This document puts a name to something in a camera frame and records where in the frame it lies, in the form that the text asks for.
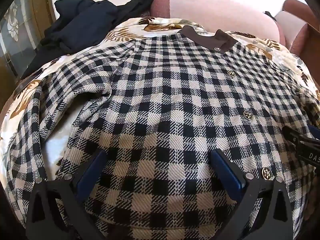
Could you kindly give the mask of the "dark navy garment pile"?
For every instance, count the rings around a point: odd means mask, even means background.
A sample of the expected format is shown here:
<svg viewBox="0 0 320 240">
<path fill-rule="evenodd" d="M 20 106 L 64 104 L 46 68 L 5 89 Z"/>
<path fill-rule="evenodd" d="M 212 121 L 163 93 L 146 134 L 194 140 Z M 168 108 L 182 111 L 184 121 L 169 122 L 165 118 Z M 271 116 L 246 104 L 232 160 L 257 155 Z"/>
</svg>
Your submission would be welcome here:
<svg viewBox="0 0 320 240">
<path fill-rule="evenodd" d="M 36 56 L 22 75 L 33 74 L 44 64 L 99 44 L 116 26 L 148 11 L 154 0 L 131 0 L 114 5 L 108 0 L 58 0 L 59 18 L 44 31 Z"/>
</svg>

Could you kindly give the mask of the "pink long bolster pillow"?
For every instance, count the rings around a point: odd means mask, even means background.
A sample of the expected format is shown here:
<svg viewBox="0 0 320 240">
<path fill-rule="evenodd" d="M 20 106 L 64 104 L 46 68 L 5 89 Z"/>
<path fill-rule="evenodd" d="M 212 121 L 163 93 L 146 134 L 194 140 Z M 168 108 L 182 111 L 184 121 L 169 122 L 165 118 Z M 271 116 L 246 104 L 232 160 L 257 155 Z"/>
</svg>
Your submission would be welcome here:
<svg viewBox="0 0 320 240">
<path fill-rule="evenodd" d="M 182 18 L 196 22 L 207 31 L 239 31 L 269 38 L 285 45 L 281 26 L 270 16 L 231 0 L 154 0 L 150 15 Z"/>
</svg>

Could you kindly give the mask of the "brown wooden bed frame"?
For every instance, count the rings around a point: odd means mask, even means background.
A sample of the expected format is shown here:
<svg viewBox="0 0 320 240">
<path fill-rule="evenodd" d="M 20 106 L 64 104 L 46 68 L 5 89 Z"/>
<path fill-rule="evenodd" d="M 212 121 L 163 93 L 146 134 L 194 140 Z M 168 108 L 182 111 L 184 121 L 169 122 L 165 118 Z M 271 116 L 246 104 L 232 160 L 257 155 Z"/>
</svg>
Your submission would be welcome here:
<svg viewBox="0 0 320 240">
<path fill-rule="evenodd" d="M 320 43 L 319 31 L 311 25 L 308 26 L 308 34 L 305 38 L 304 47 L 300 53 L 300 58 L 308 67 L 311 76 L 319 85 L 319 68 L 320 68 Z"/>
</svg>

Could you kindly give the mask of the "wooden glass cabinet door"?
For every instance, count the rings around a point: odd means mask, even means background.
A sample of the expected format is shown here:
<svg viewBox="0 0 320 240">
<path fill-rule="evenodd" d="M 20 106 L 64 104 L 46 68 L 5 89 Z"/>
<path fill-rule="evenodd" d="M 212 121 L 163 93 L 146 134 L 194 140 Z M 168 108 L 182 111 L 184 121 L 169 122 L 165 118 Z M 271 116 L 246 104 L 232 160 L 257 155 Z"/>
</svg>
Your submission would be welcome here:
<svg viewBox="0 0 320 240">
<path fill-rule="evenodd" d="M 1 100 L 7 100 L 55 21 L 52 0 L 1 0 Z"/>
</svg>

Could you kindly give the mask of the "small black object behind pillow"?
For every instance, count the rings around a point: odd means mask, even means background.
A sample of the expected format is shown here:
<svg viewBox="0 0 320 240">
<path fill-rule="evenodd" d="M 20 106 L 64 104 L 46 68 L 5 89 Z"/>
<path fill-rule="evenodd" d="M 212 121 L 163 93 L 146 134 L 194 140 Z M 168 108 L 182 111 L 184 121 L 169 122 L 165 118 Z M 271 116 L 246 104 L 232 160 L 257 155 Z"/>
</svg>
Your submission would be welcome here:
<svg viewBox="0 0 320 240">
<path fill-rule="evenodd" d="M 272 18 L 272 20 L 274 20 L 274 22 L 277 21 L 276 18 L 273 17 L 269 11 L 265 11 L 264 14 L 267 15 L 268 17 Z"/>
</svg>

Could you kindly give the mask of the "pink brown side cushion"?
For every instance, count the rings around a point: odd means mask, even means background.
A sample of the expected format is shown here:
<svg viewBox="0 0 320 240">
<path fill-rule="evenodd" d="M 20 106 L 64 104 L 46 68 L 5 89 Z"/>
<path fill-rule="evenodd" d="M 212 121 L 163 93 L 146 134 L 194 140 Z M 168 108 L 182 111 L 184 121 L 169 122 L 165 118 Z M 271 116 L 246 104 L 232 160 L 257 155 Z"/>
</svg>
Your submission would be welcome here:
<svg viewBox="0 0 320 240">
<path fill-rule="evenodd" d="M 319 27 L 318 20 L 308 5 L 298 0 L 286 0 L 282 10 L 276 14 L 276 22 L 281 27 L 281 41 L 297 56 L 302 52 L 309 36 L 309 27 Z"/>
</svg>

